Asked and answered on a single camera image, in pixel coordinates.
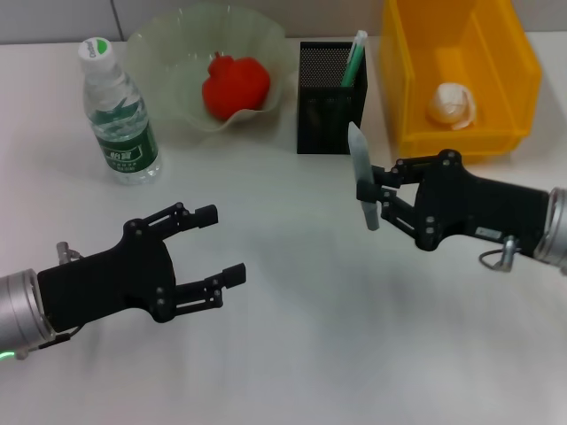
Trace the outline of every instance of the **yellow storage box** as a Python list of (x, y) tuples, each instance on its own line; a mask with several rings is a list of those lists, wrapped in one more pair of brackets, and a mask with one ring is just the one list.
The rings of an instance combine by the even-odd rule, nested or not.
[[(509, 0), (384, 0), (379, 52), (381, 90), (400, 156), (500, 155), (530, 133), (541, 69)], [(441, 83), (470, 89), (471, 126), (431, 119)]]

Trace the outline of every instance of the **white table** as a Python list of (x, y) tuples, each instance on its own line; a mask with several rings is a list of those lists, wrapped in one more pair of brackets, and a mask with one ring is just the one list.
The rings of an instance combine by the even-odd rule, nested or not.
[[(567, 180), (567, 34), (531, 40), (545, 69), (532, 136), (471, 170), (552, 189)], [(239, 262), (248, 282), (221, 310), (166, 325), (127, 311), (0, 362), (3, 425), (567, 422), (556, 269), (518, 258), (496, 274), (477, 262), (490, 243), (426, 253), (388, 223), (366, 230), (349, 158), (296, 155), (295, 88), (252, 127), (198, 143), (158, 132), (165, 173), (117, 185), (83, 116), (76, 49), (0, 47), (0, 274), (55, 266), (60, 240), (105, 250), (126, 220), (183, 201), (216, 204), (220, 223), (168, 242), (178, 282)], [(363, 130), (390, 166), (374, 78)]]

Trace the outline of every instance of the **white garlic bulb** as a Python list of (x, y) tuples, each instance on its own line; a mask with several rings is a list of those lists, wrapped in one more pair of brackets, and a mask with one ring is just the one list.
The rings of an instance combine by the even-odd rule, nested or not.
[(429, 114), (453, 130), (468, 127), (477, 117), (477, 104), (470, 90), (455, 82), (441, 84), (429, 104)]

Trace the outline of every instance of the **black mesh pencil cup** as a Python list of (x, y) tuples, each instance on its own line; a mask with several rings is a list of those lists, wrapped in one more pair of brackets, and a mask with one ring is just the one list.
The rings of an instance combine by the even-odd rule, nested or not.
[(366, 89), (362, 58), (351, 87), (340, 87), (351, 42), (302, 42), (298, 84), (300, 154), (348, 155), (348, 123), (361, 126)]

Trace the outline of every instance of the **water bottle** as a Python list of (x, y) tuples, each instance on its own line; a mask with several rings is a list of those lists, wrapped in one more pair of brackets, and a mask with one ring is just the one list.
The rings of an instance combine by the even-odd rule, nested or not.
[(110, 42), (89, 38), (79, 58), (85, 73), (83, 103), (106, 163), (124, 184), (153, 181), (161, 169), (144, 100), (122, 71)]

